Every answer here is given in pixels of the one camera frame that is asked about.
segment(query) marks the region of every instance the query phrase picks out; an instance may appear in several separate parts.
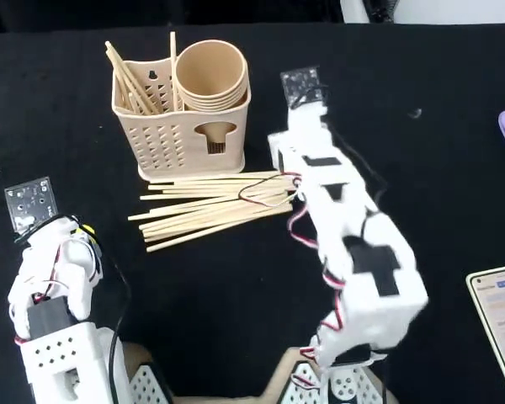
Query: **white background wall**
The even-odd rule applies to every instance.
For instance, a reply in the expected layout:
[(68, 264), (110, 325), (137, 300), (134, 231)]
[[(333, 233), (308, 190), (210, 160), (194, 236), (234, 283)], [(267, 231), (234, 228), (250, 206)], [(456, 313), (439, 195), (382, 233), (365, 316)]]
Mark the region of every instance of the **white background wall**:
[[(368, 23), (363, 0), (341, 0), (346, 23)], [(505, 23), (505, 0), (399, 0), (398, 24)]]

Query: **white robotic arm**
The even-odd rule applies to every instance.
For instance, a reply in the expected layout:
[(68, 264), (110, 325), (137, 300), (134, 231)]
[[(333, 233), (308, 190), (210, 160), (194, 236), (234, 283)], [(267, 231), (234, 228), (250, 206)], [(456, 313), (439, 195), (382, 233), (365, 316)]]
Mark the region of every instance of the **white robotic arm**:
[(294, 108), (295, 100), (288, 130), (268, 137), (271, 156), (280, 172), (300, 175), (298, 197), (316, 228), (324, 279), (335, 289), (334, 310), (303, 352), (323, 369), (370, 364), (404, 338), (427, 292), (407, 241), (332, 144), (321, 122), (327, 108), (319, 98)]
[(16, 344), (37, 404), (116, 402), (109, 383), (111, 352), (119, 404), (131, 404), (119, 339), (87, 322), (93, 288), (103, 278), (93, 237), (69, 217), (34, 232), (8, 295)]

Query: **yellow component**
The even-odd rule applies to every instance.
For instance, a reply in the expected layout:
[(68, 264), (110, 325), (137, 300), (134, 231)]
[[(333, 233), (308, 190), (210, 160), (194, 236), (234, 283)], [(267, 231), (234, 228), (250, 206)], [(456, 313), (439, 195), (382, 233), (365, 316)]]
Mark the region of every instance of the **yellow component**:
[[(82, 225), (83, 225), (84, 227), (86, 227), (86, 229), (87, 229), (87, 230), (89, 230), (89, 231), (90, 231), (90, 233), (92, 233), (92, 234), (94, 234), (94, 235), (95, 235), (95, 230), (93, 229), (93, 227), (91, 227), (90, 225), (86, 225), (86, 224), (84, 224), (84, 223), (83, 223)], [(82, 231), (82, 229), (81, 229), (81, 228), (78, 228), (78, 229), (77, 229), (77, 231), (76, 231), (76, 233), (78, 233), (78, 232), (80, 232), (80, 231)]]

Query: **smartphone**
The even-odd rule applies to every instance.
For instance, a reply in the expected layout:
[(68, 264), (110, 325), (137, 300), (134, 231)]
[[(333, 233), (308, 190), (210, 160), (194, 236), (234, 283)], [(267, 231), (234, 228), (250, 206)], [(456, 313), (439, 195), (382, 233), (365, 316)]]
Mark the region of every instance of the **smartphone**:
[(505, 267), (469, 274), (465, 282), (505, 376)]

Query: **circuit board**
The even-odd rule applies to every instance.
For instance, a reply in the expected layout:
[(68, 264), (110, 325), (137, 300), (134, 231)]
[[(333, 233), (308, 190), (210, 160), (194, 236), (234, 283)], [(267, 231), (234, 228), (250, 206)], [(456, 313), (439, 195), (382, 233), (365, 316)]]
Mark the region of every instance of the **circuit board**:
[(11, 224), (18, 234), (50, 219), (58, 211), (48, 177), (14, 185), (4, 193)]

